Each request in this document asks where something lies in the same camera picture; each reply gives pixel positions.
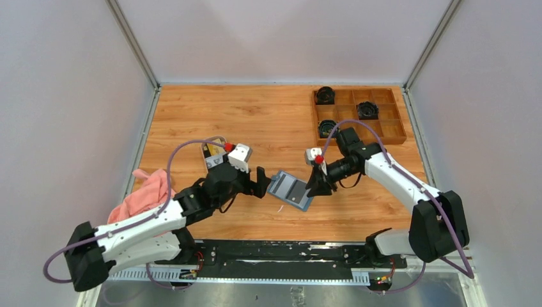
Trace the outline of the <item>black VIP card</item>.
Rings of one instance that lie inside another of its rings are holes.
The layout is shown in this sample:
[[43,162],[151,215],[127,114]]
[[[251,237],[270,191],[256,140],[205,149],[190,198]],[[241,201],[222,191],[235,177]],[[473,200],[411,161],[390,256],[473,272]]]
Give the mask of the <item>black VIP card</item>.
[[306,183],[300,180],[296,180],[291,186],[286,199],[291,201],[297,206],[301,206],[303,198],[306,195]]

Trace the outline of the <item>blue leather card holder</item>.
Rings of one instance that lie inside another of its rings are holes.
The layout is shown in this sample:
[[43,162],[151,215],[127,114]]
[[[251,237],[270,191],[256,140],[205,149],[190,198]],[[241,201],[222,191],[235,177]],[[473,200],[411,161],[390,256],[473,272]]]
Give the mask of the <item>blue leather card holder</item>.
[[306,212],[313,198],[308,197],[306,182],[281,170],[271,177],[267,193],[277,199]]

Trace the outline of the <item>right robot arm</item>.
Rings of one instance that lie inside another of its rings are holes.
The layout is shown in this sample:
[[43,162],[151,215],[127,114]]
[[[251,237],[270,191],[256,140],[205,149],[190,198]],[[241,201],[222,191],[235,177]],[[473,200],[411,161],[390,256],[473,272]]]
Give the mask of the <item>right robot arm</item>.
[[343,157],[330,164],[322,148],[306,150],[306,162],[312,167],[306,184],[310,197],[330,196],[343,179],[364,175],[386,188],[412,214],[407,230],[386,228],[367,236],[368,264],[381,267],[392,255],[400,254],[430,263],[468,246],[465,212],[456,192],[442,192],[419,180],[379,143],[363,143],[353,128],[339,132],[336,144]]

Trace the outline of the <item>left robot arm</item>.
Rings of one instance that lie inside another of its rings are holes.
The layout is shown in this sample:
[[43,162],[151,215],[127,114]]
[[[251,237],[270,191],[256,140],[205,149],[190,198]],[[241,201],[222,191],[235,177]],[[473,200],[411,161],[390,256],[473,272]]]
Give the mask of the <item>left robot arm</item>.
[[196,247],[186,227],[230,205],[238,194],[264,197],[270,183],[262,167],[256,168],[252,181],[248,172],[226,162],[154,209],[97,227],[81,223],[63,253],[68,282],[76,292],[84,292],[133,266],[173,259],[189,264]]

